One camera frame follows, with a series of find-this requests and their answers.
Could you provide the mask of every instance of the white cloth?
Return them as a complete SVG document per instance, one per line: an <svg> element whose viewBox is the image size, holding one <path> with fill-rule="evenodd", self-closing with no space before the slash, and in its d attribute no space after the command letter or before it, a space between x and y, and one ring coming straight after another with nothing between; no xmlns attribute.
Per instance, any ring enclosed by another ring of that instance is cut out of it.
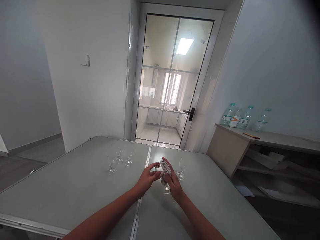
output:
<svg viewBox="0 0 320 240"><path fill-rule="evenodd" d="M169 167L169 164L168 164L165 160L163 160L163 159L161 159L160 165L161 165L162 170L163 170L162 173L161 173L161 184L162 184L163 186L165 186L165 185L167 185L167 181L166 181L164 175L165 175L166 173L168 173L169 176L171 176L171 169L170 169L170 167Z"/></svg>

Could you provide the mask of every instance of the door frame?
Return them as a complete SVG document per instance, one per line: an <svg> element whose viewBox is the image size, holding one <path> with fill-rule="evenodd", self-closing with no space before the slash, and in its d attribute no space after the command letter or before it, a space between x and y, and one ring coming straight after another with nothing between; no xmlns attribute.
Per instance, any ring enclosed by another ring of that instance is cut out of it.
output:
<svg viewBox="0 0 320 240"><path fill-rule="evenodd" d="M136 63L136 78L135 78L135 85L134 85L131 141L135 141L135 138L136 138L140 81L141 81L141 70L142 70L142 61L143 61L144 38L145 38L147 14L150 13L150 14L160 14L160 15L175 16L175 17L188 17L188 18L197 18L197 19L203 19L203 20L206 20L206 19L214 20L209 42L208 42L207 49L203 58L202 66L200 69L198 82L197 82L197 85L193 94L192 102L190 105L190 109L191 109L193 107L195 108L197 107L201 89L202 89L203 82L208 70L209 62L212 56L213 48L218 36L218 32L220 29L224 12L225 12L224 10L215 10L215 9L206 9L206 8L141 3L138 52L137 52L137 63ZM179 149L184 149L186 145L191 123L192 121L189 121L189 116L188 116L184 131L182 134L182 139L181 139Z"/></svg>

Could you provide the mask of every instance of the floor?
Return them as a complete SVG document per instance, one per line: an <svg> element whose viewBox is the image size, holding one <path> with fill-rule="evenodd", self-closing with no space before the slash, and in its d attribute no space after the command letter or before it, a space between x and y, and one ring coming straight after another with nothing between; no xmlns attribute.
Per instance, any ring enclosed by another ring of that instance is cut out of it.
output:
<svg viewBox="0 0 320 240"><path fill-rule="evenodd" d="M16 156L49 163L66 153L63 138L57 138L40 146L18 153Z"/></svg>
<svg viewBox="0 0 320 240"><path fill-rule="evenodd" d="M33 232L2 226L0 227L0 239L3 240L55 240L54 237L48 237Z"/></svg>
<svg viewBox="0 0 320 240"><path fill-rule="evenodd" d="M157 141L159 126L146 124L140 134L137 134L137 138L151 140L152 142ZM158 142L167 143L166 145L175 144L180 145L181 138L175 128L168 128L162 126L160 128Z"/></svg>
<svg viewBox="0 0 320 240"><path fill-rule="evenodd" d="M149 144L149 145L156 145L156 142L153 141L147 141L147 140L141 140L141 139L136 139L136 142L138 143L144 143L144 144ZM167 147L167 148L174 148L174 149L179 149L179 146L171 145L171 144L164 144L164 143L158 143L158 146L160 147Z"/></svg>
<svg viewBox="0 0 320 240"><path fill-rule="evenodd" d="M32 170L46 165L44 162L33 161L20 157L0 156L0 191L24 178Z"/></svg>

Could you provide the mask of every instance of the bottle label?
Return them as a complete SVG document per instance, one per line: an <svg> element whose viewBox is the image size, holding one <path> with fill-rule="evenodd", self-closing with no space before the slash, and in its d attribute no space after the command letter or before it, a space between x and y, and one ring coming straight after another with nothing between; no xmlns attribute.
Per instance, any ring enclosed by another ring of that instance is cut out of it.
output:
<svg viewBox="0 0 320 240"><path fill-rule="evenodd" d="M223 119L223 120L226 120L226 121L230 121L231 118L232 118L232 116L229 116L229 115L223 115L223 116L222 116L222 119Z"/></svg>
<svg viewBox="0 0 320 240"><path fill-rule="evenodd" d="M256 121L256 126L258 127L263 127L267 122L263 122L263 121Z"/></svg>
<svg viewBox="0 0 320 240"><path fill-rule="evenodd" d="M243 123L243 124L249 124L250 119L247 119L247 118L241 118L241 119L239 120L239 122L240 122L240 123Z"/></svg>
<svg viewBox="0 0 320 240"><path fill-rule="evenodd" d="M230 127L237 127L239 120L240 120L240 117L232 116L232 119L229 122L229 126Z"/></svg>

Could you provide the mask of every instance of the pen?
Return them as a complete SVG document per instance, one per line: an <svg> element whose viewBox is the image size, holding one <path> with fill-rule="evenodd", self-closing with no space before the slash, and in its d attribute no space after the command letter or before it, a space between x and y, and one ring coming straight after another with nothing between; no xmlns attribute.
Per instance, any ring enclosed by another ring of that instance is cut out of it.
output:
<svg viewBox="0 0 320 240"><path fill-rule="evenodd" d="M250 135L250 134L248 134L248 133L243 133L244 135L247 135L247 136L249 136L249 137L253 137L253 138L255 138L255 139L260 139L260 138L258 138L258 137L256 137L256 136L253 136L253 135Z"/></svg>

